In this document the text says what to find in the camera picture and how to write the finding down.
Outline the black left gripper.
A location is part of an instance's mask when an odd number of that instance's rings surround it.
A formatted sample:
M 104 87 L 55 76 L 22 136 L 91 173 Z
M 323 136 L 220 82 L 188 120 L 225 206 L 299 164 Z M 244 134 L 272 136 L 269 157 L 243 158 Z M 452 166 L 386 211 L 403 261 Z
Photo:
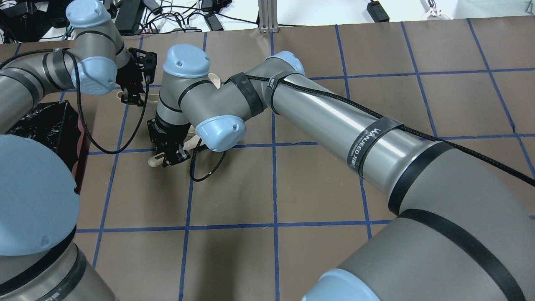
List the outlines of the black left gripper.
M 128 48 L 127 53 L 129 60 L 118 69 L 116 77 L 116 83 L 122 89 L 120 100 L 127 105 L 145 105 L 143 86 L 148 87 L 154 82 L 158 55 L 133 47 Z

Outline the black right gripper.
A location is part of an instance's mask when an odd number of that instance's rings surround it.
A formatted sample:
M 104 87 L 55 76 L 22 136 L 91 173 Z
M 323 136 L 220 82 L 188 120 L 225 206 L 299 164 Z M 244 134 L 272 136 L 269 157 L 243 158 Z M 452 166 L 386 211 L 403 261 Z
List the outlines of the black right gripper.
M 163 143 L 180 143 L 185 142 L 189 133 L 191 124 L 172 125 L 162 121 L 160 118 L 147 120 L 149 139 L 156 138 Z

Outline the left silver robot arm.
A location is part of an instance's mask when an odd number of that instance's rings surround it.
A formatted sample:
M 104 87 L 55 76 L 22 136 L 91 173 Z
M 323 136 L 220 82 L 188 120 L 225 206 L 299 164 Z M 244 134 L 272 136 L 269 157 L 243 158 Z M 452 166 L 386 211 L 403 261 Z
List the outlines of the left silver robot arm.
M 65 15 L 74 48 L 34 50 L 1 64 L 1 299 L 2 301 L 116 301 L 74 241 L 80 211 L 74 170 L 82 134 L 105 154 L 88 132 L 82 94 L 105 95 L 119 85 L 124 104 L 145 109 L 153 82 L 154 53 L 126 48 L 110 13 L 99 0 L 74 0 Z M 79 121 L 63 125 L 68 105 L 52 118 L 59 131 L 18 132 L 49 94 L 76 91 Z

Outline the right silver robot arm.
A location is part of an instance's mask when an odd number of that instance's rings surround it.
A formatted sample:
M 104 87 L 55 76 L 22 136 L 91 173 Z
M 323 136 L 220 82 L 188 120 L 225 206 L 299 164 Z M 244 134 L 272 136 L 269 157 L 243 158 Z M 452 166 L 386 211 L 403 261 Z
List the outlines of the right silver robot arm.
M 304 301 L 533 301 L 534 224 L 487 165 L 534 179 L 483 154 L 403 125 L 331 93 L 289 51 L 216 88 L 197 46 L 172 46 L 163 63 L 155 123 L 162 142 L 190 126 L 223 152 L 245 122 L 270 108 L 387 196 L 396 216 Z

